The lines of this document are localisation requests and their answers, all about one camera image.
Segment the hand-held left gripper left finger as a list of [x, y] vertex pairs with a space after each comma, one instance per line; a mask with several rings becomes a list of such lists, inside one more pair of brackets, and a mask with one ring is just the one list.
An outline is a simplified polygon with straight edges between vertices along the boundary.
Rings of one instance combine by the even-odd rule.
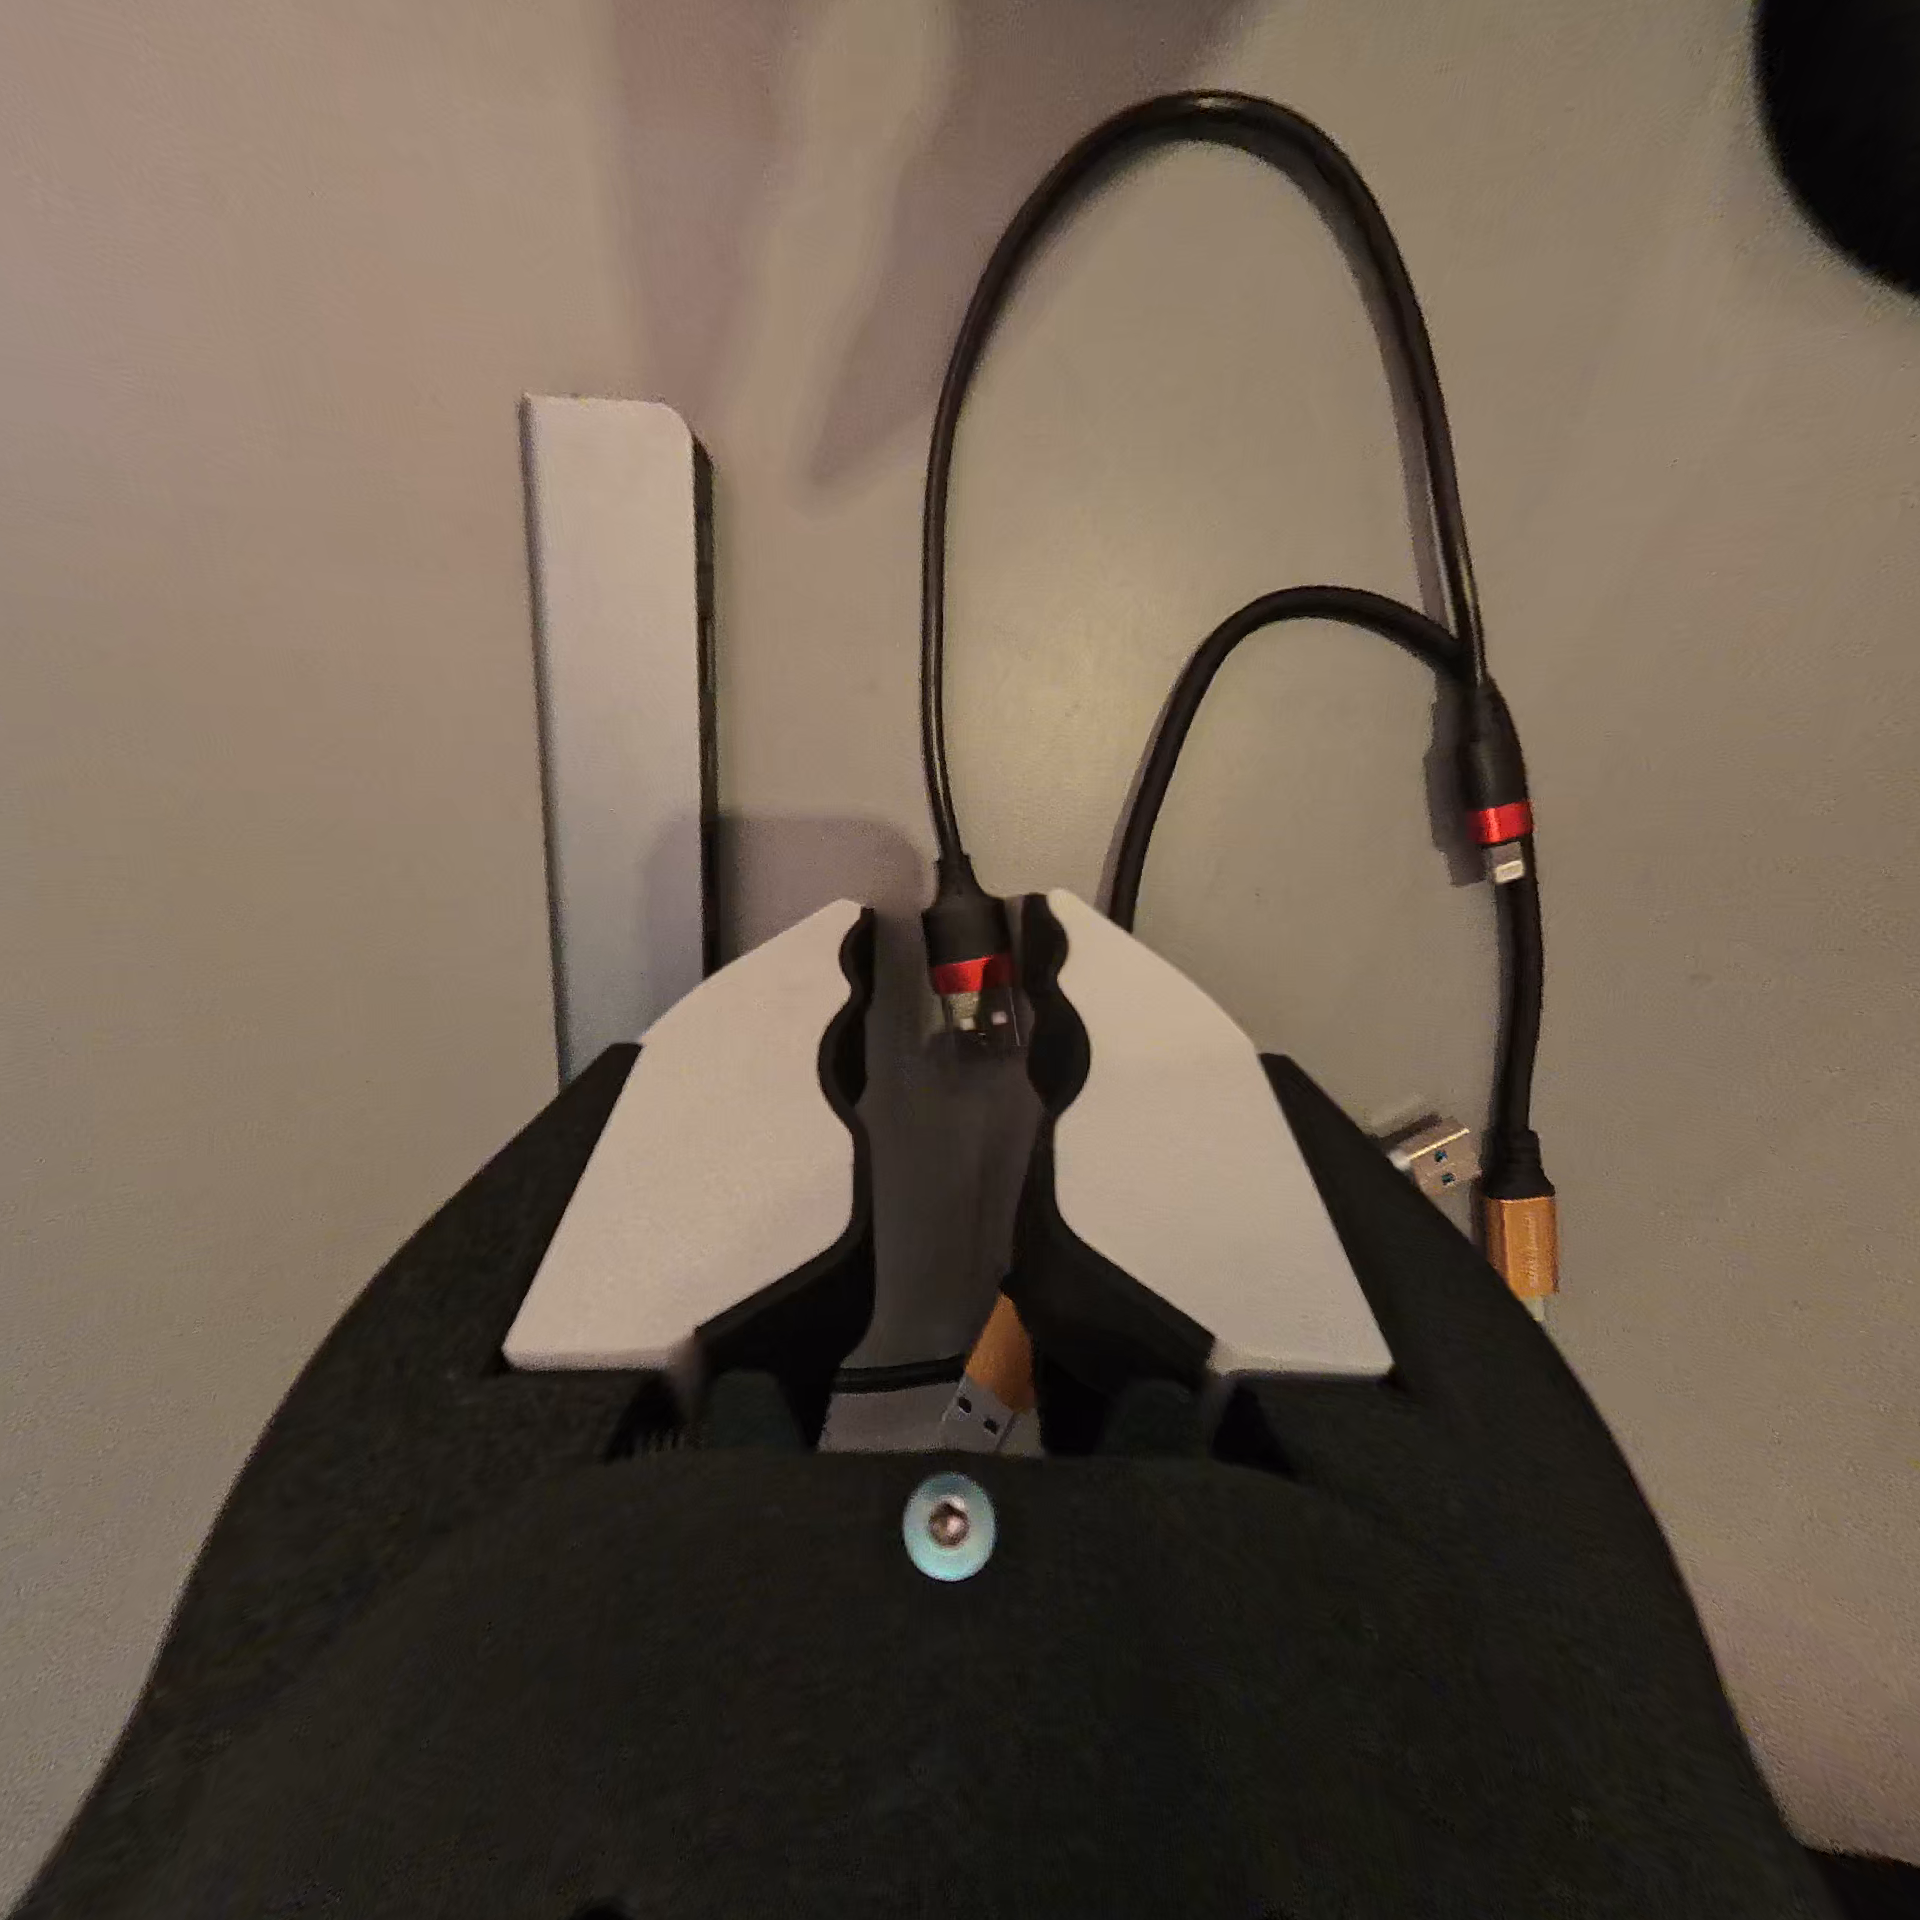
[[875, 913], [829, 900], [643, 1030], [508, 1368], [839, 1368], [875, 1310], [872, 992]]

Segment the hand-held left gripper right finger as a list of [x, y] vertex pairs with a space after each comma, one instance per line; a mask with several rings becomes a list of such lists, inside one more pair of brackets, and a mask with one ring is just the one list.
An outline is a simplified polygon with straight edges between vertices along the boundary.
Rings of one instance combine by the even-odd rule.
[[1390, 1355], [1243, 1029], [1054, 888], [1023, 900], [1038, 1131], [1005, 1290], [1085, 1385], [1380, 1380]]

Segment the black round object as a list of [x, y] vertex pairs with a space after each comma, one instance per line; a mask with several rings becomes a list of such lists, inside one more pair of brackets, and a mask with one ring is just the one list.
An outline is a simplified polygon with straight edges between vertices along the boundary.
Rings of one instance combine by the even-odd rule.
[[1918, 3], [1758, 3], [1752, 72], [1810, 224], [1918, 296]]

